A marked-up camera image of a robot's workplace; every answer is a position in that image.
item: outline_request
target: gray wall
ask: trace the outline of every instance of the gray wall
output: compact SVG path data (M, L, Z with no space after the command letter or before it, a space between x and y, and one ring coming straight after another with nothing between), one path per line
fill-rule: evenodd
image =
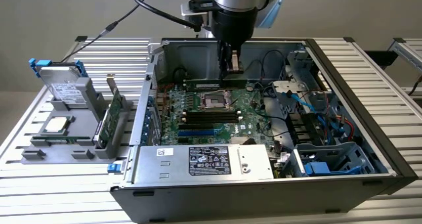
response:
M188 0L147 0L179 16ZM0 0L0 88L37 91L28 58L61 59L77 35L96 35L134 6L132 0ZM393 37L422 38L421 0L284 0L276 23L256 37L351 36L365 49L387 48ZM144 10L109 37L183 37L192 32ZM403 86L418 77L402 64L389 73Z

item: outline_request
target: warning label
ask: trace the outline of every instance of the warning label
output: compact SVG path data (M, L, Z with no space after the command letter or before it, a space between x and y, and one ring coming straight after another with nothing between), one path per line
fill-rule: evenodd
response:
M84 104L84 97L76 89L75 84L72 83L56 83L52 84L55 95L59 96L59 99L67 104Z
M228 147L190 147L190 174L192 176L230 175Z

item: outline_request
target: blue ram slot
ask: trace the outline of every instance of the blue ram slot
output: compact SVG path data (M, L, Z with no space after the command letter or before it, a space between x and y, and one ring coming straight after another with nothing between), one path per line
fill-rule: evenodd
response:
M214 136L214 130L179 131L179 136Z

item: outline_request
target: green circuit board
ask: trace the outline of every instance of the green circuit board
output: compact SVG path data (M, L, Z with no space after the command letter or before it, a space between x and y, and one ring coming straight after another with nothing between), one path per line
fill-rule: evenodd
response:
M272 138L260 133L259 127L263 128L268 119L259 116L250 105L256 90L248 92L246 89L218 90L218 91L184 91L174 88L167 91L168 97L162 109L162 145L175 144L224 144L236 143L236 138L252 138L256 144L272 145ZM208 109L203 107L204 95L224 95L230 105L226 108ZM210 136L184 136L187 142L179 143L178 136L179 125L182 122L183 110L190 112L207 111L240 111L243 117L239 123L214 124L214 135Z

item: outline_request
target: motherboard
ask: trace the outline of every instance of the motherboard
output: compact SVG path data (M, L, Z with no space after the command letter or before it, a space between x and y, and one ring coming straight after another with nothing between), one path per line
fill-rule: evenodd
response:
M256 91L252 86L215 91L186 91L175 86L158 93L160 144L243 144L254 139L270 149L272 138L262 133L271 135L268 119L251 106ZM263 106L256 105L255 111L266 115Z

